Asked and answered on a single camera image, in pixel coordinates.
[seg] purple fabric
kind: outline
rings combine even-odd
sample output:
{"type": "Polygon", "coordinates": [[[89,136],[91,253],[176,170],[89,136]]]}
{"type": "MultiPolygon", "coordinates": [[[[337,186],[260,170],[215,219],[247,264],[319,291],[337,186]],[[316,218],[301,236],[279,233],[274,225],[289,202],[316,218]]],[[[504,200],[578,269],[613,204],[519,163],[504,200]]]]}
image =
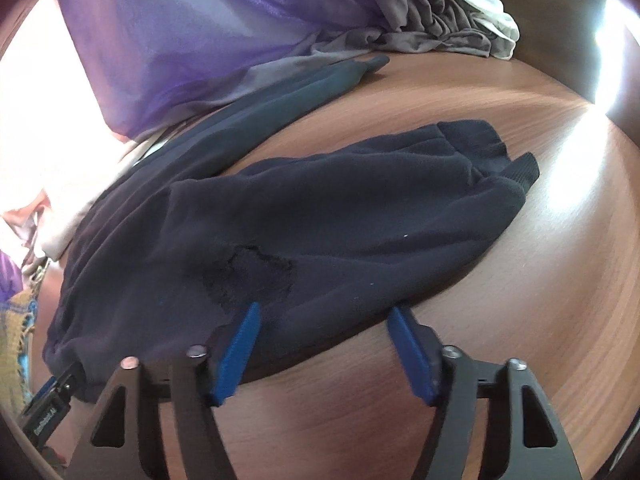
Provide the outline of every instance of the purple fabric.
{"type": "Polygon", "coordinates": [[[456,0],[58,0],[102,114],[141,139],[371,50],[488,56],[456,0]]]}
{"type": "Polygon", "coordinates": [[[0,251],[0,303],[22,290],[22,273],[14,261],[0,251]]]}

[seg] bolt head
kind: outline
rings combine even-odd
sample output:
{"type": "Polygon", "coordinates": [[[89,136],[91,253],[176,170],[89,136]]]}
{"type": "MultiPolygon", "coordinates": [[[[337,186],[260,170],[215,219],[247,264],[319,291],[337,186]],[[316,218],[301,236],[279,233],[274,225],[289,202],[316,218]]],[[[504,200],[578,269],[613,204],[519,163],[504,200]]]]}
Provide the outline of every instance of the bolt head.
{"type": "Polygon", "coordinates": [[[140,366],[140,361],[137,357],[125,357],[120,361],[120,368],[123,370],[135,370],[140,366]]]}
{"type": "Polygon", "coordinates": [[[462,355],[462,352],[455,346],[447,345],[442,347],[442,355],[450,359],[458,359],[462,355]]]}
{"type": "Polygon", "coordinates": [[[526,362],[522,361],[521,359],[516,359],[515,357],[509,359],[509,366],[514,370],[522,371],[527,369],[526,362]]]}
{"type": "Polygon", "coordinates": [[[187,357],[196,358],[207,355],[207,347],[204,345],[193,345],[187,350],[187,357]]]}

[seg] white fabric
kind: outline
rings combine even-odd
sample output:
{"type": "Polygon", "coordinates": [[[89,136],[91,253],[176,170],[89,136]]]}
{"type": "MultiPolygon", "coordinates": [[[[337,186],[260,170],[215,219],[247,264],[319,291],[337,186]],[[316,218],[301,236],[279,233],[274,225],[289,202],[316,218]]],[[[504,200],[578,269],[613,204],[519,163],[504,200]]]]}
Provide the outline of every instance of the white fabric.
{"type": "Polygon", "coordinates": [[[491,42],[491,55],[498,59],[511,59],[516,41],[520,39],[518,25],[504,12],[500,0],[463,0],[471,7],[470,15],[478,25],[497,35],[491,42]]]}
{"type": "Polygon", "coordinates": [[[102,192],[137,163],[164,134],[159,130],[143,142],[130,140],[123,147],[123,153],[115,166],[103,169],[95,183],[80,194],[64,194],[64,200],[52,202],[46,221],[38,229],[37,245],[52,260],[58,261],[70,244],[76,229],[102,192]]]}

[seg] crumpled clothing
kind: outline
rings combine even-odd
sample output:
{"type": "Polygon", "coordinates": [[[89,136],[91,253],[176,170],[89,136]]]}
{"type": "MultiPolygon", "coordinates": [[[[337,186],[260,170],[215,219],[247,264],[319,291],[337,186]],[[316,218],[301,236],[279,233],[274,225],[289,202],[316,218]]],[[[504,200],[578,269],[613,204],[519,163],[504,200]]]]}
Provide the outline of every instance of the crumpled clothing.
{"type": "MultiPolygon", "coordinates": [[[[217,118],[238,136],[256,119],[217,118]]],[[[183,354],[253,302],[262,328],[245,379],[337,344],[480,257],[538,177],[533,155],[511,162],[484,121],[226,176],[212,140],[168,144],[82,223],[44,348],[53,373],[82,364],[81,400],[97,399],[123,357],[183,354]]]]}
{"type": "Polygon", "coordinates": [[[520,30],[510,14],[504,12],[500,0],[462,0],[463,8],[475,24],[494,35],[491,40],[491,55],[497,59],[511,59],[520,30]]]}
{"type": "Polygon", "coordinates": [[[461,0],[58,1],[106,123],[139,140],[373,50],[503,51],[461,0]]]}

